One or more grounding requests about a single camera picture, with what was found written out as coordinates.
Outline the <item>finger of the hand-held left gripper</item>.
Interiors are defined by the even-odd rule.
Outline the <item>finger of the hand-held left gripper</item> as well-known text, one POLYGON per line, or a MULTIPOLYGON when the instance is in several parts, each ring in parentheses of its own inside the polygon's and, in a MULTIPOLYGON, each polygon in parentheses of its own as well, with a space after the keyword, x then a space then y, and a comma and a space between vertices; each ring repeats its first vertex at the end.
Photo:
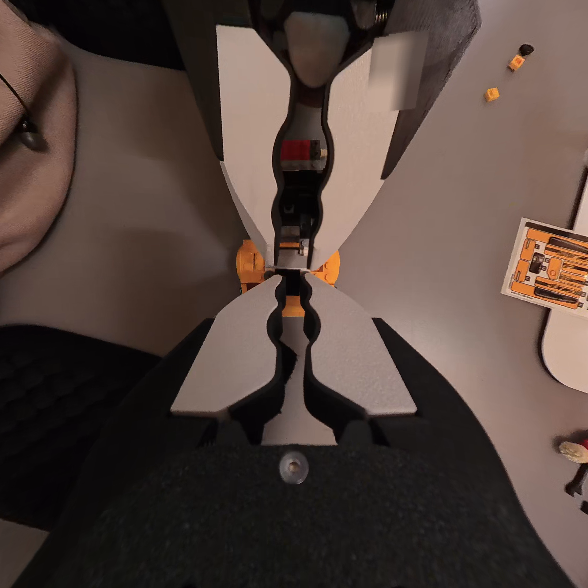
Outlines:
POLYGON ((374 49, 338 72, 329 87, 325 121, 332 147, 320 193, 322 219, 313 238, 313 270, 349 237, 384 183, 399 112, 387 103, 393 81, 385 82, 383 98, 369 81, 374 49))
POLYGON ((217 25, 225 181, 243 225, 274 263, 272 207, 277 195, 274 146, 286 121, 290 74, 252 28, 217 25))

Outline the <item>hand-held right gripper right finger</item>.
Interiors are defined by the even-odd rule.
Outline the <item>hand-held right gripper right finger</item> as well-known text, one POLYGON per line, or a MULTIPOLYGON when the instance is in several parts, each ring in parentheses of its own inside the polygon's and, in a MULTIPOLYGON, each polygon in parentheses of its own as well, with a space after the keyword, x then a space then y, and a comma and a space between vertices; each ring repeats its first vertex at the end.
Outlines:
POLYGON ((300 278, 305 311, 303 397, 340 442, 350 423, 414 417, 417 406, 371 316, 313 274, 300 278))

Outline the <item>red lego minifigure parts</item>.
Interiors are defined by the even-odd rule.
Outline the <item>red lego minifigure parts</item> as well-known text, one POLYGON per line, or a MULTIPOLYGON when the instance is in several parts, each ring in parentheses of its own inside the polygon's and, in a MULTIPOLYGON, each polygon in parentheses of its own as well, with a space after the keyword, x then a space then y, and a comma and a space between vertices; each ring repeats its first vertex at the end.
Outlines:
POLYGON ((587 464, 587 430, 580 430, 563 439, 557 445, 559 454, 578 464, 587 464))

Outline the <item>orange lego sticker sheet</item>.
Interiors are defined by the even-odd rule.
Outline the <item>orange lego sticker sheet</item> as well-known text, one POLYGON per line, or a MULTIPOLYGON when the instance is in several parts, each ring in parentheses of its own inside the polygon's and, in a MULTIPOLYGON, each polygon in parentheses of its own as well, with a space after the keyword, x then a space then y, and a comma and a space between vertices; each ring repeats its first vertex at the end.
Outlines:
POLYGON ((587 235, 523 217, 501 293, 587 319, 587 235))

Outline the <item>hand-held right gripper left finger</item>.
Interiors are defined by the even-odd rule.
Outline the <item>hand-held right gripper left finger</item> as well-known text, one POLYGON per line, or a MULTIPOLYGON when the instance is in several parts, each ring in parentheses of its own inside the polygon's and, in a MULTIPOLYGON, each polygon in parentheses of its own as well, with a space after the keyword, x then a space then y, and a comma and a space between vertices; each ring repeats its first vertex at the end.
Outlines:
POLYGON ((286 278, 273 275, 217 314, 171 415, 237 422, 251 444, 261 444, 298 359, 281 341, 286 292, 286 278))

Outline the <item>orange and black lego car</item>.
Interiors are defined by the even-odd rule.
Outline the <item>orange and black lego car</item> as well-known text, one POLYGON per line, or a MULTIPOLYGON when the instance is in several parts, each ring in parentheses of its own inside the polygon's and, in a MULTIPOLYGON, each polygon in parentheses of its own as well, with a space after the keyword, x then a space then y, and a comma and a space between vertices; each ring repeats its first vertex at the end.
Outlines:
MULTIPOLYGON (((285 181, 279 203, 282 221, 280 252, 307 253, 311 229, 318 220, 318 187, 323 179, 327 149, 319 139, 285 139, 281 167, 285 181)), ((236 254, 236 271, 241 294, 254 289, 273 275, 253 241, 246 239, 236 254)))

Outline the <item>white rounded board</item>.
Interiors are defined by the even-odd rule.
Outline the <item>white rounded board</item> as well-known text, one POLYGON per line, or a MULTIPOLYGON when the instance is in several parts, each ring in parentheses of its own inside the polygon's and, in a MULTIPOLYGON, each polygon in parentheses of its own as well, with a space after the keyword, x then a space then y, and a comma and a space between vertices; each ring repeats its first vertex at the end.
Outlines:
POLYGON ((587 393, 587 318, 548 311, 540 355, 545 368, 558 382, 587 393))

